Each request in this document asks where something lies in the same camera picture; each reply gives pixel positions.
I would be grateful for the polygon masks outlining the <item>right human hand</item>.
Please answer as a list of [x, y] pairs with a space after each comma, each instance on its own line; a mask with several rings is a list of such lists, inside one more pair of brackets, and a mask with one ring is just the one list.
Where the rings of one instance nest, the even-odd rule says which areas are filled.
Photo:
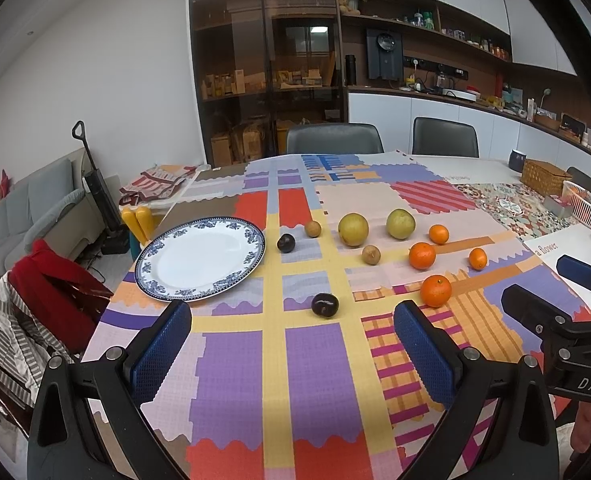
[[591, 403], [579, 403], [570, 443], [576, 453], [585, 453], [591, 446]]

